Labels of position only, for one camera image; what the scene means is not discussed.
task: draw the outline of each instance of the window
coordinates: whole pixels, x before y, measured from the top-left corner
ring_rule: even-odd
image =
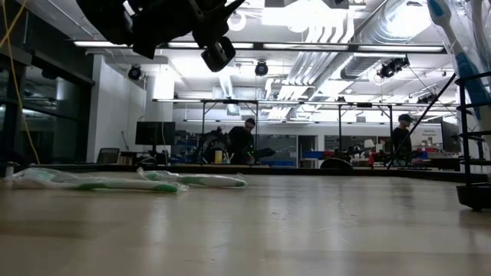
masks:
[[[8,71],[0,68],[0,97],[7,97]]]
[[[342,136],[341,143],[344,151],[355,148],[360,150],[375,151],[377,137],[375,136]],[[339,148],[339,136],[325,136],[325,150],[336,150]]]
[[[83,108],[87,106],[87,99],[90,100],[90,91],[83,91],[81,87],[49,71],[30,66],[26,68],[23,96],[26,107],[80,118],[87,114]]]
[[[5,120],[5,105],[0,104],[0,141],[3,141],[3,122]]]
[[[22,113],[27,120],[29,133],[41,163],[85,161],[87,134],[80,126],[83,123],[27,109],[23,109]],[[20,152],[30,163],[35,163],[35,155],[24,124],[21,125],[19,141]]]
[[[261,164],[271,166],[297,165],[297,136],[295,135],[258,135],[257,150],[272,149],[274,156],[261,158]]]

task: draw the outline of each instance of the wooden table surface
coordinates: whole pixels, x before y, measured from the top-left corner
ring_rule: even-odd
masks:
[[[452,183],[245,178],[180,194],[1,191],[0,275],[491,274],[491,213],[461,206]]]

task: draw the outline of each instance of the chair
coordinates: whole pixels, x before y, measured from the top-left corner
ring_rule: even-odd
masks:
[[[120,149],[102,148],[97,156],[97,164],[117,164]]]

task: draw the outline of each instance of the glass wall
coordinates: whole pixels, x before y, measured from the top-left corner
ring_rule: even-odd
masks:
[[[22,113],[27,120],[28,131],[41,163],[84,161],[85,156],[80,156],[80,150],[77,148],[79,131],[76,121],[33,110],[24,109]],[[19,144],[20,152],[30,163],[35,163],[35,155],[24,124],[21,125]]]
[[[343,151],[350,152],[356,148],[359,150],[375,151],[377,146],[376,136],[342,136],[341,144]],[[339,136],[325,136],[325,150],[339,149]]]
[[[87,113],[83,107],[90,100],[90,91],[84,93],[79,86],[55,74],[30,66],[26,68],[23,96],[25,104],[31,107],[79,118]]]
[[[5,105],[0,104],[0,141],[3,141],[3,122],[5,120]]]
[[[0,68],[0,98],[7,97],[8,71]]]
[[[18,66],[21,74],[23,67]],[[25,76],[18,76],[24,80],[19,86],[24,88],[21,97],[26,129],[23,122],[18,123],[21,118],[16,115],[17,96],[7,93],[13,88],[9,85],[9,72],[0,70],[0,141],[9,141],[3,146],[22,154],[28,163],[36,163],[30,134],[41,163],[84,162],[90,88],[79,87],[38,67],[26,67]]]
[[[257,150],[272,149],[274,156],[261,158],[261,164],[271,166],[297,166],[296,135],[258,135]]]

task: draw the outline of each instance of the red object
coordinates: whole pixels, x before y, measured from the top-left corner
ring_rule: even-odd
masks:
[[[370,153],[370,157],[368,158],[368,165],[372,166],[375,163],[375,156],[377,156],[378,153]]]

